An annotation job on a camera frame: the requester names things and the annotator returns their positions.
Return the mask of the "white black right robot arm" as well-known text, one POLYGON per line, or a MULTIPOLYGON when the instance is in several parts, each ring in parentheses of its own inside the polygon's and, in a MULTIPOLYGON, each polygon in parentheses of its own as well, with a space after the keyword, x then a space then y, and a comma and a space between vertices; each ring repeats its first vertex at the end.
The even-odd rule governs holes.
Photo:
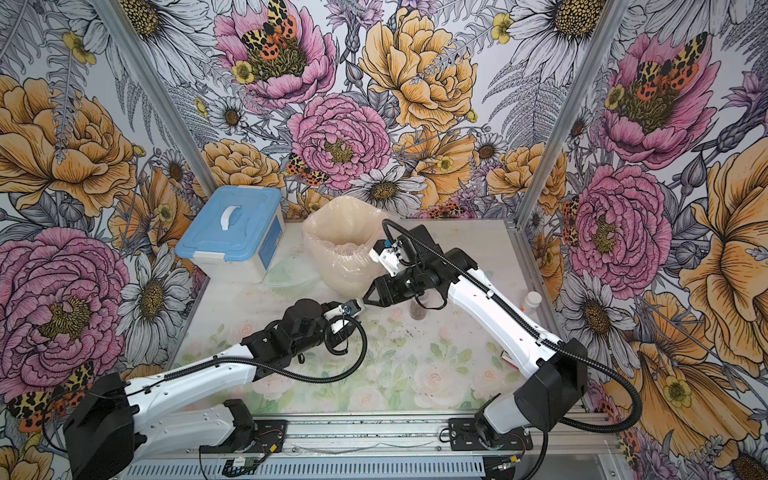
POLYGON ((436 292, 444 304, 471 315, 500 344, 525 381, 514 392, 497 394, 475 415, 483 445, 495 448, 518 428, 550 432, 585 393, 587 374, 576 342, 563 342, 513 305, 477 262, 459 248, 443 251, 423 225, 412 229, 382 223, 384 239, 370 258, 385 269, 363 297, 381 308, 436 292))

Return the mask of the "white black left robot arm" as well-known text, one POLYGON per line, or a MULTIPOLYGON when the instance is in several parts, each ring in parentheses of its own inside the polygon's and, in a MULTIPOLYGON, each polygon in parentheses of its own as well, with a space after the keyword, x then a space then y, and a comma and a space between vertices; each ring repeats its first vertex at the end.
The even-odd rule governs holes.
POLYGON ((320 345, 343 354, 341 344, 363 330, 357 319, 363 309, 358 299, 300 299, 282 318, 206 359, 131 380, 117 373, 97 379, 63 426, 73 478, 110 479, 136 458, 192 445, 215 453, 248 447, 255 426, 243 402, 228 400, 212 412, 185 412, 184 407, 270 375, 319 385, 348 378, 360 368, 360 360, 327 377, 292 372, 289 366, 320 345))

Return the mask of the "bin with pink bag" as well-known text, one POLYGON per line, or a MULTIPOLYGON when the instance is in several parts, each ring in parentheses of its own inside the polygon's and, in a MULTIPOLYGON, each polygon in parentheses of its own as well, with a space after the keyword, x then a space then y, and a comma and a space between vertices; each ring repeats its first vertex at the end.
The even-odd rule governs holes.
POLYGON ((360 298, 385 269, 369 252, 391 215, 352 196, 333 199, 302 223, 304 249, 323 282, 340 296, 360 298))

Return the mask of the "pink white paper packet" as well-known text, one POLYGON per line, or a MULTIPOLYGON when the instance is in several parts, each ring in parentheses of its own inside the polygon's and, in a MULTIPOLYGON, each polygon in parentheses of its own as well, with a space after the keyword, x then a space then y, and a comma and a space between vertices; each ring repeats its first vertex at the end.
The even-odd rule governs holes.
POLYGON ((518 368, 518 366, 517 366, 517 365, 516 365, 516 364, 513 362, 513 359, 512 359, 512 357, 511 357, 511 356, 510 356, 510 355, 509 355, 507 352, 502 352, 502 353, 501 353, 501 355, 500 355, 500 358, 501 358, 501 360, 502 360, 502 361, 503 361, 505 364, 507 364, 507 365, 509 365, 511 368, 513 368, 513 369, 515 369, 515 370, 519 371, 519 368, 518 368))

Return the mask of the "small white capped bottle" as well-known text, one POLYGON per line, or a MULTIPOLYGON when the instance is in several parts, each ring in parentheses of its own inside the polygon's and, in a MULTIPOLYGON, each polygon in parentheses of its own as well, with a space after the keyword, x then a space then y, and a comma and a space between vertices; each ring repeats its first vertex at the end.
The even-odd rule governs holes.
POLYGON ((541 305, 542 295, 537 291, 529 291, 523 298, 520 309, 526 315, 531 316, 541 305))

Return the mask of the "blue lidded storage box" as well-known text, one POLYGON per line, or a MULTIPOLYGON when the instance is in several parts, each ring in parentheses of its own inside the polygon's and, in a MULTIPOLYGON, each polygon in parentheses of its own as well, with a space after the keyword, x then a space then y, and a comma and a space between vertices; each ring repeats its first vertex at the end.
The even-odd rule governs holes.
POLYGON ((214 280, 260 283, 284 235, 281 200, 273 187, 218 188, 178 241, 176 255, 214 280))

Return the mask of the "aluminium front rail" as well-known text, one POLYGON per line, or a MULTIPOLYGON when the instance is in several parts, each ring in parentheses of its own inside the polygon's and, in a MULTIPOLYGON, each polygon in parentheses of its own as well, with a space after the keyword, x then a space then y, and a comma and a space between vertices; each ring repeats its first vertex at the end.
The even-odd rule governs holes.
POLYGON ((452 451, 439 439, 467 412, 263 416, 286 420, 280 453, 202 454, 187 447, 133 462, 122 479, 629 479, 613 435, 534 428, 533 448, 452 451))

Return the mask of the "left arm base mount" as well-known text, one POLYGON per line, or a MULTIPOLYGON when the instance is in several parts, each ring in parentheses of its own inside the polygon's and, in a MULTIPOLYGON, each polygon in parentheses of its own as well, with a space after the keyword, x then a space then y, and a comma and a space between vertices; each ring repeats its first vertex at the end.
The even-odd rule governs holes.
POLYGON ((234 432, 222 443, 201 446, 199 451, 202 454, 280 453, 286 438, 287 427, 286 420, 256 419, 249 429, 244 425, 236 426, 234 432))

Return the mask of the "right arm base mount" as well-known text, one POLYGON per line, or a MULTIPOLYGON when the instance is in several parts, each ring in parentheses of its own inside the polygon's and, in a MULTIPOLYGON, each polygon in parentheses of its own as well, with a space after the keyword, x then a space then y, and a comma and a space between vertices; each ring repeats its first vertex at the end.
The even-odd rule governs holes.
POLYGON ((454 417, 440 432, 439 439, 450 445, 452 451, 515 451, 525 453, 533 448, 530 432, 516 428, 506 434, 497 434, 490 427, 478 427, 475 418, 454 417))

